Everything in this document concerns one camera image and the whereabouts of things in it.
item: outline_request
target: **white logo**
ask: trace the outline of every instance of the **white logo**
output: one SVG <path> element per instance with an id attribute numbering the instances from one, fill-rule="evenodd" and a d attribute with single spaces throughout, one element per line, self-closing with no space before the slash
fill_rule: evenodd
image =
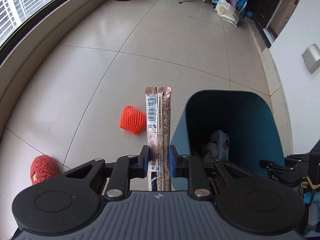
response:
<path id="1" fill-rule="evenodd" d="M 157 198 L 157 199 L 163 198 L 163 195 L 158 193 L 158 194 L 155 195 L 155 198 Z"/>

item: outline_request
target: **snack wrapper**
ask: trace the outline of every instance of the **snack wrapper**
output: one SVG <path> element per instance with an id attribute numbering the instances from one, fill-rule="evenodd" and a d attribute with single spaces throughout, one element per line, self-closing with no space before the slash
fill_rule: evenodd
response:
<path id="1" fill-rule="evenodd" d="M 170 87 L 145 90 L 147 106 L 147 138 L 150 147 L 148 168 L 149 191 L 170 191 L 168 162 L 170 142 Z"/>

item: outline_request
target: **silver wall-mounted box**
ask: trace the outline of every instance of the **silver wall-mounted box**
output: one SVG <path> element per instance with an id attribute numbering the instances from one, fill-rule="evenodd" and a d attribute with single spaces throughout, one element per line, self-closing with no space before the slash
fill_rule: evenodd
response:
<path id="1" fill-rule="evenodd" d="M 320 49 L 316 44 L 310 45 L 302 54 L 304 63 L 310 72 L 316 71 L 320 66 Z"/>

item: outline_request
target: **trash can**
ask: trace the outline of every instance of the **trash can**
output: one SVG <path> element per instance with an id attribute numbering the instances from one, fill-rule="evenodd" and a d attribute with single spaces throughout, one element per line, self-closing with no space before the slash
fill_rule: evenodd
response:
<path id="1" fill-rule="evenodd" d="M 223 130 L 229 135 L 229 161 L 255 175 L 268 177 L 259 161 L 270 160 L 284 166 L 279 134 L 267 103 L 245 91 L 203 90 L 187 102 L 171 144 L 179 155 L 203 156 L 202 145 L 210 135 Z M 186 190 L 187 180 L 172 178 L 176 190 Z"/>

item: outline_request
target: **white plastic bag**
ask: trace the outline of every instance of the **white plastic bag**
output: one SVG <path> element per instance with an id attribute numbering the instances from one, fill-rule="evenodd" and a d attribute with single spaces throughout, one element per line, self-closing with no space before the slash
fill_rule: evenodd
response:
<path id="1" fill-rule="evenodd" d="M 241 11 L 237 11 L 236 8 L 232 7 L 232 5 L 227 2 L 227 0 L 212 0 L 212 2 L 217 4 L 215 10 L 217 11 L 218 16 L 237 27 L 239 13 L 246 7 L 247 2 L 243 5 Z"/>

